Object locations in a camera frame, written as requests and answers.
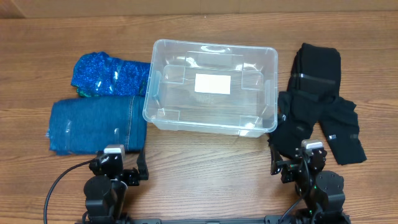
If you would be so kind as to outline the blue denim garment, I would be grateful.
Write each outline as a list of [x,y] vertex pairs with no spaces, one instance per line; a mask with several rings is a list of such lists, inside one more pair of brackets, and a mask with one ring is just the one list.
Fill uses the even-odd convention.
[[98,96],[53,104],[47,137],[58,155],[94,154],[110,144],[144,149],[147,121],[142,96]]

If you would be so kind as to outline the black garment top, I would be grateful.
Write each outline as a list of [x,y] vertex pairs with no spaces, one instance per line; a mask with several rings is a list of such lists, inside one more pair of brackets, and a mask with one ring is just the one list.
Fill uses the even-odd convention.
[[294,57],[287,90],[313,101],[330,103],[339,97],[340,83],[339,51],[303,43]]

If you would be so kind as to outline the clear plastic storage bin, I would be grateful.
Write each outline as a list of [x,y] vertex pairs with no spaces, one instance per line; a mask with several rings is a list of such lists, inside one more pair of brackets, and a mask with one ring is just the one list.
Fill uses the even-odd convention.
[[[195,92],[197,73],[230,76],[231,93]],[[159,39],[142,115],[162,130],[258,138],[277,127],[277,82],[272,47]]]

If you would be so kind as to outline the blue sparkly garment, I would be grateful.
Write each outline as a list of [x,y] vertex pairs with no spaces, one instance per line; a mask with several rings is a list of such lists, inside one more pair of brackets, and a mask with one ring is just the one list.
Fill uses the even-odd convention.
[[82,97],[144,96],[149,71],[150,63],[93,52],[81,56],[75,64],[71,86]]

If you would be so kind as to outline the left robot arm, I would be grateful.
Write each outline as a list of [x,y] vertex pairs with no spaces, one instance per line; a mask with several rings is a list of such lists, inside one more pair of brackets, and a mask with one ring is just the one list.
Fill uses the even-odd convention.
[[145,151],[137,153],[137,167],[124,168],[125,149],[121,144],[108,145],[98,151],[89,162],[94,176],[84,188],[86,212],[82,223],[132,223],[131,217],[123,212],[123,204],[129,186],[138,186],[149,179]]

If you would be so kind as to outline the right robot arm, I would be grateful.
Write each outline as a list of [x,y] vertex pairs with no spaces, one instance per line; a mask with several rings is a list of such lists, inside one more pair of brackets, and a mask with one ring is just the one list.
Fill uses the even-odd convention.
[[268,215],[265,223],[350,223],[343,212],[344,178],[324,170],[327,152],[323,143],[304,140],[294,150],[294,158],[284,160],[273,145],[271,174],[281,175],[282,183],[293,182],[299,199],[283,215]]

